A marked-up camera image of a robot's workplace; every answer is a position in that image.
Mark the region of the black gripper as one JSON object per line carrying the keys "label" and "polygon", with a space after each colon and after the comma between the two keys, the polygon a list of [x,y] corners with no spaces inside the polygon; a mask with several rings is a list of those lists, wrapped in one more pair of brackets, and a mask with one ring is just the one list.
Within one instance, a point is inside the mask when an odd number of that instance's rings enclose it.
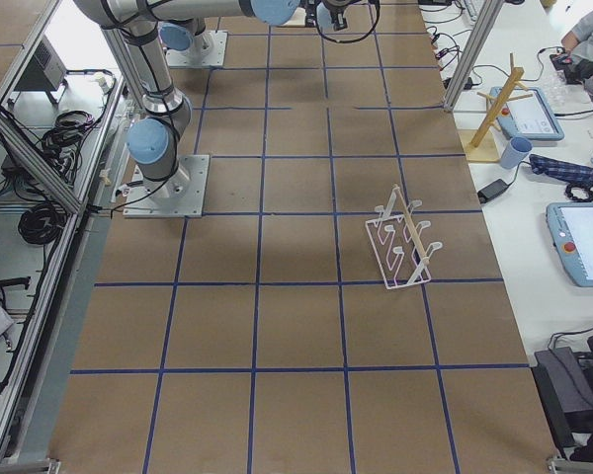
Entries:
{"label": "black gripper", "polygon": [[348,6],[349,2],[342,0],[306,0],[306,18],[322,30],[345,30],[345,10]]}

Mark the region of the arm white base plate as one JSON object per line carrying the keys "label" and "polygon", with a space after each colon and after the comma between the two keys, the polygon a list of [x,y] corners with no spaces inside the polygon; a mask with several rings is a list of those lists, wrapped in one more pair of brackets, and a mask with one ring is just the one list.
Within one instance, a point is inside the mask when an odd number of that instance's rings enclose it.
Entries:
{"label": "arm white base plate", "polygon": [[167,64],[172,69],[221,68],[225,60],[227,37],[227,31],[204,31],[201,35],[193,37],[188,49],[168,49]]}
{"label": "arm white base plate", "polygon": [[129,204],[122,208],[124,217],[201,217],[210,159],[209,155],[179,156],[177,173],[152,195],[159,184],[147,181],[147,186],[132,187],[127,195]]}

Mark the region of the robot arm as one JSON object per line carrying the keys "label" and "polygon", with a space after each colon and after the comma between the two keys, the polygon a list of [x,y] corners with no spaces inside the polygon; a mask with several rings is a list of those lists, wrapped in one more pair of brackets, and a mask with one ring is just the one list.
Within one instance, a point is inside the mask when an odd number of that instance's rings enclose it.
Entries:
{"label": "robot arm", "polygon": [[[345,11],[353,1],[236,1],[234,16],[256,18],[279,27],[319,27],[340,31],[347,28]],[[220,13],[196,14],[189,19],[161,21],[159,36],[167,51],[177,51],[201,62],[225,48],[227,32],[208,31],[206,18]]]}
{"label": "robot arm", "polygon": [[130,156],[143,185],[155,198],[184,193],[189,174],[180,169],[178,142],[190,123],[192,105],[174,85],[159,41],[158,25],[210,17],[246,16],[268,25],[287,22],[298,1],[78,1],[76,6],[104,30],[116,30],[142,87],[146,117],[127,133]]}

